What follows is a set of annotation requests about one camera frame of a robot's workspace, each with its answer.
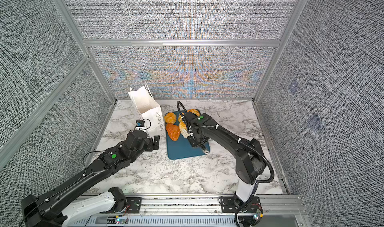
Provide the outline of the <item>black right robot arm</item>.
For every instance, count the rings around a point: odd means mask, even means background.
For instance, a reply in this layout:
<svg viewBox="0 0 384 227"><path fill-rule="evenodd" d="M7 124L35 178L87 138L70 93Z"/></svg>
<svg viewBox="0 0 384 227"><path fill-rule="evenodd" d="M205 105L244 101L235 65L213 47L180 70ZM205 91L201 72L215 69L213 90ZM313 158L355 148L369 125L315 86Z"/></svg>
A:
<svg viewBox="0 0 384 227"><path fill-rule="evenodd" d="M256 139L241 138L211 116L200 116L192 112L180 113L182 122L190 136L187 138L193 148L205 148L208 140L213 140L235 158L235 172L240 181L233 201L237 210L244 210L252 202L259 184L271 183L275 178L272 164L265 157L261 144Z"/></svg>

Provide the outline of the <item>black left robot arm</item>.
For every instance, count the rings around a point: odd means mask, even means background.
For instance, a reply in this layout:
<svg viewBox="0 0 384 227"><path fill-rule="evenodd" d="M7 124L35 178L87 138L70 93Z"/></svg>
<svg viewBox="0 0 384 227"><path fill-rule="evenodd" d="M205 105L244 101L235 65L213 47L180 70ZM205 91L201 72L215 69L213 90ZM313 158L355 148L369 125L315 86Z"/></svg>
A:
<svg viewBox="0 0 384 227"><path fill-rule="evenodd" d="M129 132L126 140L101 152L96 160L68 181L38 197L25 197L22 200L22 223L27 227L67 227L94 214L125 211L129 204L118 187L85 201L77 201L77 198L134 163L143 152L159 148L160 136L150 138L141 130Z"/></svg>

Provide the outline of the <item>white paper bag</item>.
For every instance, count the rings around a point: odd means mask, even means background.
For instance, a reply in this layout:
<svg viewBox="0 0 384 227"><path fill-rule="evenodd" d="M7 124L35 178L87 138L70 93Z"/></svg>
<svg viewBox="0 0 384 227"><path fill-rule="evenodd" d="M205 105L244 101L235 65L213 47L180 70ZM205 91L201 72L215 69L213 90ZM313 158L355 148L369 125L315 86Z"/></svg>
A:
<svg viewBox="0 0 384 227"><path fill-rule="evenodd" d="M163 113L160 105L155 101L147 83L144 82L144 86L137 90L130 88L129 97L135 106L139 119L145 120L145 132L147 132L150 137L164 136L165 125Z"/></svg>

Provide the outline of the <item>striped bread loaf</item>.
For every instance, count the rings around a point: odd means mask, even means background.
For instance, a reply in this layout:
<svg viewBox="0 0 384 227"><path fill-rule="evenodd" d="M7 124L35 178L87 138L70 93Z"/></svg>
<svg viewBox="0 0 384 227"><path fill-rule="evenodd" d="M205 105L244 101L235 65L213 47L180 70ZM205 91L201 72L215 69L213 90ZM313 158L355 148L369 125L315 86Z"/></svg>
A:
<svg viewBox="0 0 384 227"><path fill-rule="evenodd" d="M180 129L181 135L185 139L187 139L191 135L190 133L188 133L187 126L186 126L186 124L183 121L179 122L179 129Z"/></svg>

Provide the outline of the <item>orange croissant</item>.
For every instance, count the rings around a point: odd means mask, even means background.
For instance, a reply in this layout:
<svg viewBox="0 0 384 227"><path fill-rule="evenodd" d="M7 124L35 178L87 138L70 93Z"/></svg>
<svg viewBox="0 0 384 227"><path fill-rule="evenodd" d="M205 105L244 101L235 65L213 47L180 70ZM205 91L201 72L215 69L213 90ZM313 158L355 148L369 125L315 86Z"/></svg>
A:
<svg viewBox="0 0 384 227"><path fill-rule="evenodd" d="M170 123L167 123L166 131L167 131L169 138L174 142L176 142L179 139L180 134L181 134L179 126L174 125L174 124L170 124Z"/></svg>

